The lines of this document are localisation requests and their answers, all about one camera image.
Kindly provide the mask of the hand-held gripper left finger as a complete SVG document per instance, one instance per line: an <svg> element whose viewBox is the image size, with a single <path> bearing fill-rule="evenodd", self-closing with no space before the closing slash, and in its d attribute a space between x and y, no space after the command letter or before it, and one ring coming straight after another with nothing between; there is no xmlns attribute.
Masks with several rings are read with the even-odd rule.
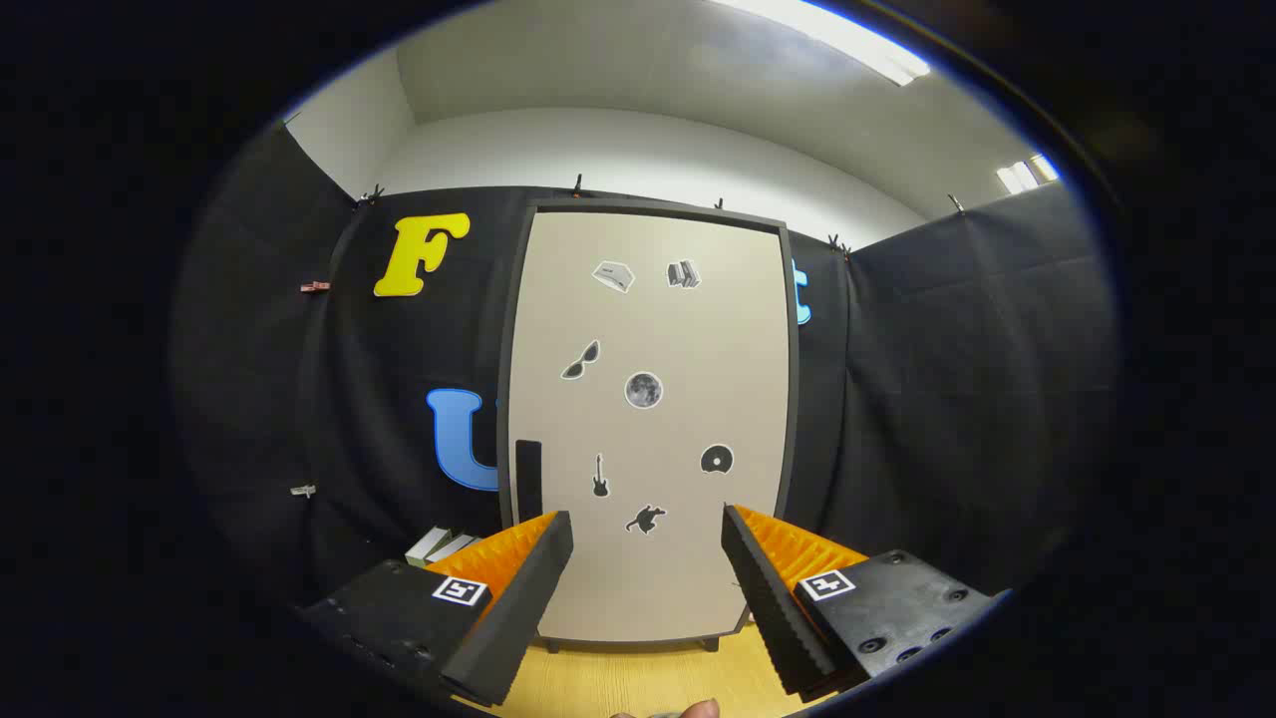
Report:
<svg viewBox="0 0 1276 718"><path fill-rule="evenodd" d="M425 568L383 560L300 613L420 698L500 705L573 548L570 513L551 511Z"/></svg>

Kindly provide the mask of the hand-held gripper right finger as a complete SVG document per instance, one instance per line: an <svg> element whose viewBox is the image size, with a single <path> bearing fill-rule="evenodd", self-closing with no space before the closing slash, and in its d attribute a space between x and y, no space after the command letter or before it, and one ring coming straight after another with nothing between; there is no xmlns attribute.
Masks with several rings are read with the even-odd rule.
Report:
<svg viewBox="0 0 1276 718"><path fill-rule="evenodd" d="M781 686L801 699L897 673L1008 596L902 548L869 557L739 505L722 509L721 545Z"/></svg>

